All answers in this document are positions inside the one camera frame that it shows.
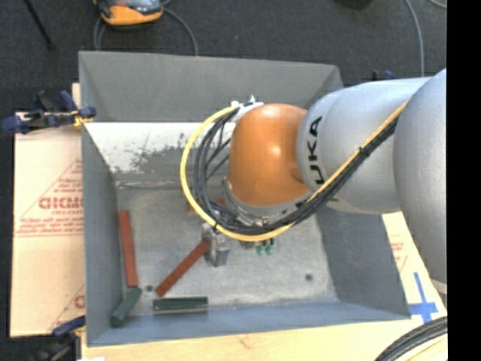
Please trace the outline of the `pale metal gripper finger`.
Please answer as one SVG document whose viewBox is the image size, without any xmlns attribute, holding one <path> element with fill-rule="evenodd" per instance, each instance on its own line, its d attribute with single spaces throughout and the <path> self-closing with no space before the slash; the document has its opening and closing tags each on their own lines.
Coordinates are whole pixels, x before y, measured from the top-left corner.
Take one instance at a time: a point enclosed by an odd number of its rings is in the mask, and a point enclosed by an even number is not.
<svg viewBox="0 0 481 361">
<path fill-rule="evenodd" d="M 203 241 L 207 242 L 207 249 L 204 253 L 204 259 L 208 264 L 216 262 L 216 230 L 208 223 L 203 223 L 201 226 L 201 237 Z"/>
<path fill-rule="evenodd" d="M 226 265 L 228 262 L 228 255 L 230 253 L 230 244 L 228 239 L 224 236 L 216 237 L 215 249 L 215 266 L 220 267 Z"/>
</svg>

